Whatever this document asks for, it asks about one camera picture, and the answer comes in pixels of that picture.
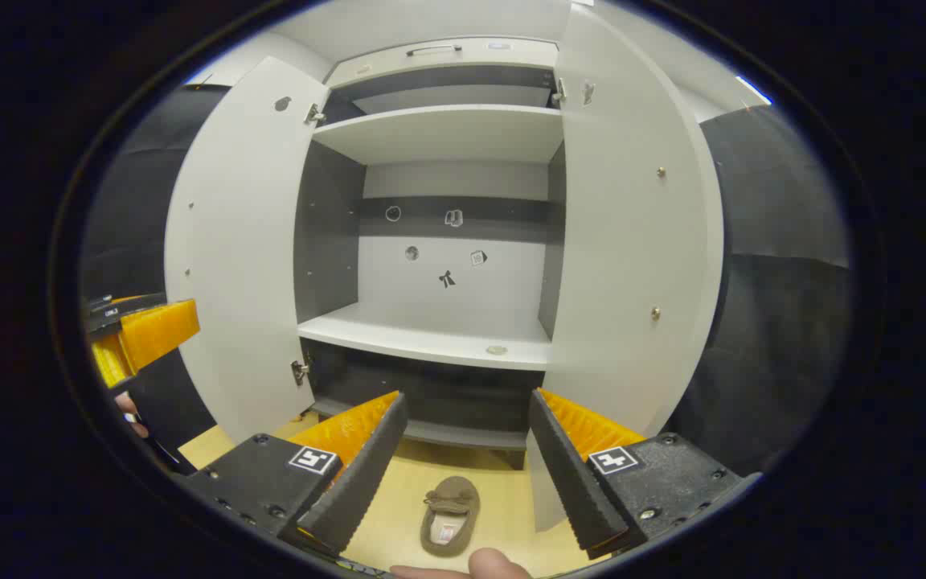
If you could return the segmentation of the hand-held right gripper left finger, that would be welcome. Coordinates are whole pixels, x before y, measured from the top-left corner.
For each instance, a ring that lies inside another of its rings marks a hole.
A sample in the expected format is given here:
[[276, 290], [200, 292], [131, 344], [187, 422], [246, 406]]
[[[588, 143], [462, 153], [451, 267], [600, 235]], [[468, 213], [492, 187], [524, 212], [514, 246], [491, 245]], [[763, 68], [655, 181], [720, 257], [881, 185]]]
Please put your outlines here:
[[261, 534], [338, 556], [353, 538], [408, 424], [394, 391], [292, 437], [255, 433], [184, 480]]

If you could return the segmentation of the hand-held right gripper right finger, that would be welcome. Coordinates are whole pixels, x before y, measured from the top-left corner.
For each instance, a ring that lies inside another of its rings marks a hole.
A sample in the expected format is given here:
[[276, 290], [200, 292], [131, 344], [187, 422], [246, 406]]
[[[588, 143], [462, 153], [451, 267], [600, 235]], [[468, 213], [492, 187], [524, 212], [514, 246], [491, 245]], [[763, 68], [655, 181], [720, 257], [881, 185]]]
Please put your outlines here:
[[744, 488], [734, 470], [679, 435], [643, 437], [546, 388], [529, 426], [578, 546], [613, 556], [675, 534]]

